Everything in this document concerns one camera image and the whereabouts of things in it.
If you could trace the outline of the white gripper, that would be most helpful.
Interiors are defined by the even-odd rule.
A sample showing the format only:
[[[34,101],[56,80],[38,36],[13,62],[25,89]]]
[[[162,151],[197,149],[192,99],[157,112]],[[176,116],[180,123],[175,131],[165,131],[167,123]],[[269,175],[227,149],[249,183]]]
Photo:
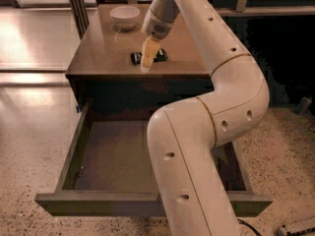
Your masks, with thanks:
[[[160,49],[160,41],[168,36],[173,23],[167,23],[159,19],[151,9],[144,17],[142,33],[148,36],[142,45],[142,57],[140,69],[148,73],[154,63],[154,59]]]

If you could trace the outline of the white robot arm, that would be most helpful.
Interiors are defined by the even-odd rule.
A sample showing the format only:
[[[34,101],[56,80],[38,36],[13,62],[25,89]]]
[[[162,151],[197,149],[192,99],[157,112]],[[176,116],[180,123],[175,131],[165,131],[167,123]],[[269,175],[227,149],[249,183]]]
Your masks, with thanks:
[[[157,110],[147,141],[172,236],[240,236],[212,150],[257,126],[269,106],[264,75],[207,0],[154,0],[145,16],[141,68],[182,17],[209,71],[211,92]]]

